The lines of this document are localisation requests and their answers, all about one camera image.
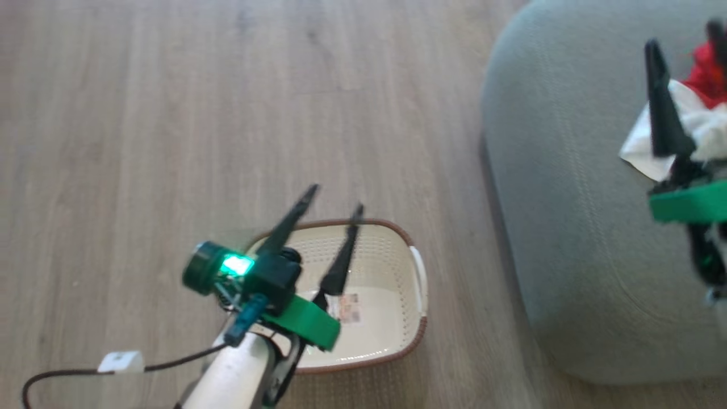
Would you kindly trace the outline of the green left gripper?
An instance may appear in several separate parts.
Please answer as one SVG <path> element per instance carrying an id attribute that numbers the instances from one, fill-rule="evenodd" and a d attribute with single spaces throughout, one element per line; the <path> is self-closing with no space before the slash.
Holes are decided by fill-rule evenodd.
<path id="1" fill-rule="evenodd" d="M 319 184 L 312 184 L 302 194 L 270 235 L 256 250 L 256 254 L 277 254 L 285 247 L 289 236 L 306 214 L 316 197 Z M 355 251 L 358 232 L 365 207 L 359 204 L 349 219 L 346 237 L 327 274 L 320 280 L 320 292 L 341 296 L 348 281 L 349 267 Z M 284 336 L 297 336 L 306 344 L 322 351 L 332 351 L 339 339 L 342 326 L 319 306 L 301 296 L 294 295 L 287 307 L 278 315 L 263 313 L 263 325 Z"/>

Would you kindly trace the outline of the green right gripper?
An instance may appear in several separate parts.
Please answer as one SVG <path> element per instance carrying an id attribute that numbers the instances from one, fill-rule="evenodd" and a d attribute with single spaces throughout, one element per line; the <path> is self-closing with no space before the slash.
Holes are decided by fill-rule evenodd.
<path id="1" fill-rule="evenodd" d="M 707 39 L 722 68 L 727 68 L 727 28 L 707 22 Z M 669 85 L 672 80 L 660 44 L 645 44 L 651 151 L 659 158 L 676 156 L 667 178 L 649 191 L 649 208 L 660 223 L 727 223 L 727 168 L 690 158 L 696 150 L 684 130 Z"/>

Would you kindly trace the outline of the red and white garment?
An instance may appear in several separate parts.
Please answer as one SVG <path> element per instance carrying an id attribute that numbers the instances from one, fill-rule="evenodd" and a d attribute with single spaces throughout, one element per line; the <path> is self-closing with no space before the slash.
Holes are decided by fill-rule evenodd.
<path id="1" fill-rule="evenodd" d="M 727 160 L 727 78 L 711 41 L 692 52 L 688 77 L 670 80 L 669 91 L 687 134 L 696 143 L 693 160 Z M 651 147 L 646 104 L 620 149 L 620 158 L 654 181 L 667 178 L 675 156 L 657 158 Z"/>

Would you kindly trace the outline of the paper sticker inside basket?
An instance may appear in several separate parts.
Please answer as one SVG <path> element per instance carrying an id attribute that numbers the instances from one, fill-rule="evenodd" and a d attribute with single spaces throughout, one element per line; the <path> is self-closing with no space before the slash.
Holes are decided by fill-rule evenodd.
<path id="1" fill-rule="evenodd" d="M 358 293 L 345 294 L 335 299 L 334 313 L 341 324 L 361 323 L 361 304 Z"/>

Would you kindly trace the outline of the white laundry basket brown rim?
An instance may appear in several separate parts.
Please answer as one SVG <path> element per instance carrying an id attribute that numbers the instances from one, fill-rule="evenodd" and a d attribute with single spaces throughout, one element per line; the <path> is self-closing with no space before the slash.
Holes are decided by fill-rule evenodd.
<path id="1" fill-rule="evenodd" d="M 347 220 L 301 224 L 287 246 L 302 256 L 298 295 L 312 300 L 340 250 Z M 296 374 L 322 374 L 398 360 L 423 339 L 428 323 L 428 277 L 418 249 L 399 226 L 367 219 L 361 224 L 345 294 L 358 293 L 361 323 L 342 324 L 332 352 L 307 347 Z M 327 296 L 329 314 L 338 297 Z"/>

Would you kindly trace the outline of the grey fabric sofa seat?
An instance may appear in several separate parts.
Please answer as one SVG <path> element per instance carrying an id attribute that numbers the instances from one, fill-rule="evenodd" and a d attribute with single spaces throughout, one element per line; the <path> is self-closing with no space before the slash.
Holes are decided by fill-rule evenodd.
<path id="1" fill-rule="evenodd" d="M 647 101 L 644 44 L 673 77 L 727 0 L 530 0 L 496 42 L 484 140 L 530 330 L 597 384 L 727 377 L 684 229 L 652 220 L 652 182 L 620 160 Z"/>

